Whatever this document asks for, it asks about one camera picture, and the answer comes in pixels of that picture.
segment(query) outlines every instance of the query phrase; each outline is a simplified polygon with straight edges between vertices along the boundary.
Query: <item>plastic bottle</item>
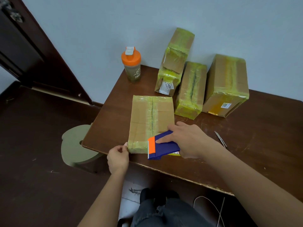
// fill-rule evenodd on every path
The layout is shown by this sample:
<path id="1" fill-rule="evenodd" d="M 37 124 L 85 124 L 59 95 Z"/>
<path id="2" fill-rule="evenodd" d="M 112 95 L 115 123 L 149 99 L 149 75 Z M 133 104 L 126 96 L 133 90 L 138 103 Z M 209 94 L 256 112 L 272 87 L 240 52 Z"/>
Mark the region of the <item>plastic bottle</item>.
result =
<path id="1" fill-rule="evenodd" d="M 127 78 L 135 83 L 141 79 L 141 54 L 135 47 L 126 47 L 121 55 Z"/>

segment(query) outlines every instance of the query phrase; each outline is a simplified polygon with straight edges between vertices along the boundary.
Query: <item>white cable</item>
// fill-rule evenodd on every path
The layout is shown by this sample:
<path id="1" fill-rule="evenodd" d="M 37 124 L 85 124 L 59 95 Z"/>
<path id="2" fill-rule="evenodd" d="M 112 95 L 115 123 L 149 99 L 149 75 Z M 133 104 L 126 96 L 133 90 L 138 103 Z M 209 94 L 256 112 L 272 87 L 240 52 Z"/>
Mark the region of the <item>white cable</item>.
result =
<path id="1" fill-rule="evenodd" d="M 209 200 L 207 197 L 204 197 L 204 196 L 196 197 L 195 200 L 194 200 L 194 204 L 193 204 L 193 206 L 192 206 L 193 208 L 195 208 L 195 202 L 196 202 L 196 200 L 197 200 L 198 198 L 206 198 L 207 200 Z M 224 200 L 225 200 L 225 197 L 223 198 L 223 202 L 222 202 L 222 206 L 221 206 L 221 211 L 220 211 L 220 212 L 219 212 L 219 210 L 217 209 L 217 207 L 214 205 L 214 203 L 212 203 L 212 201 L 209 200 L 209 201 L 213 204 L 213 206 L 216 208 L 216 210 L 218 211 L 218 213 L 219 213 L 219 219 L 218 219 L 218 223 L 217 223 L 216 227 L 218 227 L 218 225 L 219 225 L 220 218 L 221 218 L 221 220 L 222 220 L 223 227 L 225 227 L 224 222 L 223 222 L 223 219 L 222 219 L 222 217 L 221 217 L 221 212 L 222 212 Z"/>

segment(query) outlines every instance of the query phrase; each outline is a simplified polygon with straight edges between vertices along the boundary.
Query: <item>brown table top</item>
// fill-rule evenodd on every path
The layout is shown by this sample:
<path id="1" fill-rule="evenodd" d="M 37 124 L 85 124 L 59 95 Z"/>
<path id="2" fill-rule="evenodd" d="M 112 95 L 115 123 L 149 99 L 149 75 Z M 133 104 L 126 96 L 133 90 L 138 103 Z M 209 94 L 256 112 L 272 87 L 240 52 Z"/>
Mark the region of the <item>brown table top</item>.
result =
<path id="1" fill-rule="evenodd" d="M 158 69 L 142 66 L 141 73 L 140 82 L 131 84 L 122 72 L 82 141 L 84 147 L 107 154 L 114 146 L 123 145 L 128 140 L 133 95 L 164 96 L 154 91 Z M 195 120 L 175 115 L 175 122 L 196 124 L 216 140 L 214 131 L 218 132 L 231 153 L 303 201 L 303 102 L 249 92 L 249 100 L 227 118 L 202 112 Z M 166 155 L 161 160 L 148 160 L 147 154 L 132 154 L 130 161 L 232 194 L 201 159 Z"/>

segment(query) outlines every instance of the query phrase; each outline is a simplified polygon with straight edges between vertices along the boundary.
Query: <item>blue denim jeans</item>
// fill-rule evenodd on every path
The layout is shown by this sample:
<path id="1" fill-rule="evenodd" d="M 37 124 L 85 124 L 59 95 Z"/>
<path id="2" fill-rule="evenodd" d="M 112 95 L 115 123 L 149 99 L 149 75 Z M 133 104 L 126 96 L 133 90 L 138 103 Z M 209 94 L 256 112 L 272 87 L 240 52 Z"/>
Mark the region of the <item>blue denim jeans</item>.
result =
<path id="1" fill-rule="evenodd" d="M 142 202 L 131 227 L 211 227 L 193 207 L 178 198 L 168 198 L 164 206 L 154 208 L 154 199 Z"/>

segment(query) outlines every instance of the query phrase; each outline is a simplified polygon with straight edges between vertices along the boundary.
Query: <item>door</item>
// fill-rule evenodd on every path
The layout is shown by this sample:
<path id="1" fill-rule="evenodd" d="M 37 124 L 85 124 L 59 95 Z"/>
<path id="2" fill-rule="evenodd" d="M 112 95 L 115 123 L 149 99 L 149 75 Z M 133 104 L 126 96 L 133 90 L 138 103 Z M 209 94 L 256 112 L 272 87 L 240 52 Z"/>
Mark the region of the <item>door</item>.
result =
<path id="1" fill-rule="evenodd" d="M 91 99 L 21 0 L 0 0 L 0 65 L 28 87 Z"/>

